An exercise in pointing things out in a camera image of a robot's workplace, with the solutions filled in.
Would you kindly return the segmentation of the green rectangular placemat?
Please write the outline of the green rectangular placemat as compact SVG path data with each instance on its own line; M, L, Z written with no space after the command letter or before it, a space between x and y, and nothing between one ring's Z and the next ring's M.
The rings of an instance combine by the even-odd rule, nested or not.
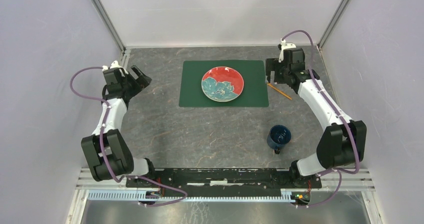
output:
M216 67L233 68L241 74L244 87L240 96L228 102L209 99L202 90L202 78ZM188 108L269 106L265 65L262 60L186 60L182 65L179 106Z

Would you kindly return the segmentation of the red teal floral plate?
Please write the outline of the red teal floral plate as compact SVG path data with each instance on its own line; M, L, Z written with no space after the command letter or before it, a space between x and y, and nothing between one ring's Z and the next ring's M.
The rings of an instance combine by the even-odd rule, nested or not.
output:
M243 76L236 69L228 66L213 67L201 79L204 95L220 103L237 99L243 92L244 86Z

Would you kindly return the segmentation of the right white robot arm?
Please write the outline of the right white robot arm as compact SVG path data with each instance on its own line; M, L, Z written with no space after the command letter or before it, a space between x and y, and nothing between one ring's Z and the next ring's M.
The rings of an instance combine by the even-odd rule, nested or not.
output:
M266 81L288 85L311 108L323 134L315 153L295 160L289 168L289 183L302 188L309 177L333 171L356 174L364 158L367 126L354 121L337 105L326 91L319 75L306 68L302 48L282 48L278 58L265 61Z

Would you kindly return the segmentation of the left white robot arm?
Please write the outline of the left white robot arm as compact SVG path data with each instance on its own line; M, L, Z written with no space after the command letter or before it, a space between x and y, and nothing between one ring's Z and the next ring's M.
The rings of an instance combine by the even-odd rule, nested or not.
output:
M120 183L134 171L134 158L120 132L130 100L152 81L137 66L134 75L113 63L101 68L105 85L98 99L102 113L90 136L81 140L81 147L93 179L97 182L114 180Z

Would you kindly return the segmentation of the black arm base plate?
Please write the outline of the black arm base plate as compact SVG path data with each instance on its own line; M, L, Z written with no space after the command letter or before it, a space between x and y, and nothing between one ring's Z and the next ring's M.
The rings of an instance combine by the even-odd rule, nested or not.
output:
M157 168L150 175L157 183L171 187L164 197L190 198L280 197L282 189L298 192L320 189L315 176L294 177L278 168Z

